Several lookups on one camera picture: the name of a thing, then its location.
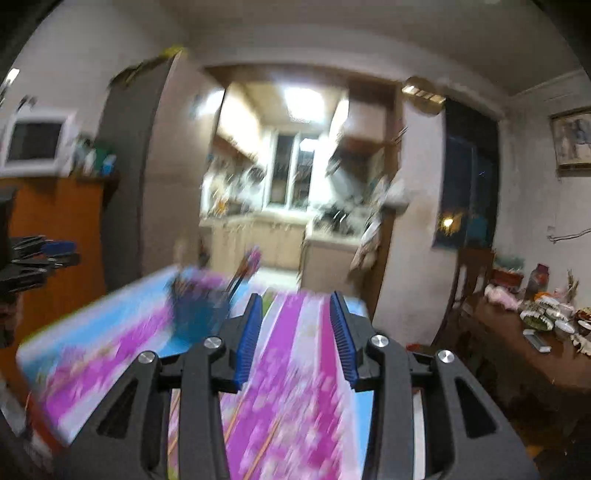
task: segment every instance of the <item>framed picture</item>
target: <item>framed picture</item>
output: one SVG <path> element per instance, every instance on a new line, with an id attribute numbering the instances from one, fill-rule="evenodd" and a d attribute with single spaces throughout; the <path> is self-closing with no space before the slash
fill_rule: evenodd
<path id="1" fill-rule="evenodd" d="M 550 117 L 558 170 L 591 169 L 591 107 Z"/>

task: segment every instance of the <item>ceiling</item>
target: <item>ceiling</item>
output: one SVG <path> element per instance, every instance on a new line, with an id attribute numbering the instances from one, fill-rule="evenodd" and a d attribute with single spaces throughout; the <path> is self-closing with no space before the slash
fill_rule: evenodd
<path id="1" fill-rule="evenodd" d="M 284 85 L 271 82 L 246 82 L 240 84 L 253 107 L 261 117 L 261 122 L 282 131 L 301 131 L 321 133 L 328 131 L 343 90 L 334 87 L 315 86 L 313 89 L 324 100 L 324 121 L 315 124 L 292 122 L 283 97 Z"/>
<path id="2" fill-rule="evenodd" d="M 456 60 L 513 95 L 580 63 L 531 0 L 161 0 L 189 31 L 271 24 L 366 30 Z"/>

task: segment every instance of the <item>blue object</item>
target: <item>blue object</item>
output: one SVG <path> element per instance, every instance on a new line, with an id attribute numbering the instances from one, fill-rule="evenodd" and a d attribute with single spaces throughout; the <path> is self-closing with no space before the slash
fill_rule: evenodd
<path id="1" fill-rule="evenodd" d="M 340 307 L 336 293 L 330 296 L 330 322 L 335 332 L 336 347 L 339 351 L 340 363 L 343 367 L 345 380 L 349 382 L 351 388 L 359 379 L 357 373 L 357 362 L 355 361 L 355 345 L 349 332 L 349 327 L 345 321 L 345 314 Z"/>
<path id="2" fill-rule="evenodd" d="M 486 233 L 488 231 L 488 222 L 484 217 L 472 215 L 468 217 L 466 228 L 466 240 L 476 241 L 481 246 L 486 246 Z"/>
<path id="3" fill-rule="evenodd" d="M 173 299 L 173 338 L 194 345 L 217 335 L 230 315 L 230 299 L 223 290 L 204 288 L 189 291 Z"/>
<path id="4" fill-rule="evenodd" d="M 246 317 L 246 325 L 238 344 L 236 351 L 236 369 L 234 373 L 234 383 L 238 390 L 242 389 L 244 382 L 248 380 L 251 372 L 252 360 L 255 356 L 256 343 L 262 324 L 262 298 L 257 295 L 254 305 Z"/>
<path id="5" fill-rule="evenodd" d="M 76 244 L 70 241 L 47 242 L 41 247 L 41 253 L 48 257 L 68 255 L 76 252 Z"/>
<path id="6" fill-rule="evenodd" d="M 113 165 L 108 165 L 105 164 L 103 165 L 103 167 L 100 170 L 100 174 L 104 177 L 108 177 L 109 175 L 111 175 L 113 173 L 114 167 Z"/>

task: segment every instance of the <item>floor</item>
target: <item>floor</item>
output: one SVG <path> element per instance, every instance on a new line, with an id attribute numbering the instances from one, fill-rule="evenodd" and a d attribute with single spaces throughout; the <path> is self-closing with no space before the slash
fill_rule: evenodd
<path id="1" fill-rule="evenodd" d="M 297 291 L 300 288 L 300 280 L 296 270 L 261 267 L 252 276 L 250 282 L 284 291 Z"/>

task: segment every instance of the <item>kitchen cabinet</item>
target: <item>kitchen cabinet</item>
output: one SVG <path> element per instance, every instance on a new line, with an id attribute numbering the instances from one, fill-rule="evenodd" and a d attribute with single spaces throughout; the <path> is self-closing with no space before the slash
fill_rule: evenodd
<path id="1" fill-rule="evenodd" d="M 354 154 L 370 157 L 386 141 L 386 108 L 343 97 L 330 124 L 329 139 L 335 145 L 336 157 Z"/>
<path id="2" fill-rule="evenodd" d="M 349 115 L 342 127 L 343 136 L 383 143 L 385 130 L 386 107 L 349 101 Z"/>
<path id="3" fill-rule="evenodd" d="M 277 260 L 278 226 L 276 223 L 254 222 L 252 225 L 252 244 L 261 250 L 261 264 L 274 267 Z"/>
<path id="4" fill-rule="evenodd" d="M 232 275 L 244 254 L 255 245 L 261 250 L 265 267 L 297 270 L 306 226 L 289 220 L 257 219 L 251 216 L 231 220 L 207 220 L 202 228 L 212 229 L 209 268 Z"/>
<path id="5" fill-rule="evenodd" d="M 234 83 L 226 91 L 217 134 L 256 161 L 261 142 L 261 121 L 242 88 Z"/>
<path id="6" fill-rule="evenodd" d="M 339 241 L 309 241 L 306 239 L 301 259 L 301 288 L 320 293 L 335 290 L 353 297 L 359 288 L 348 279 L 356 246 Z"/>
<path id="7" fill-rule="evenodd" d="M 297 270 L 300 266 L 301 245 L 304 241 L 305 227 L 283 224 L 277 229 L 278 240 L 275 265 L 286 270 Z"/>

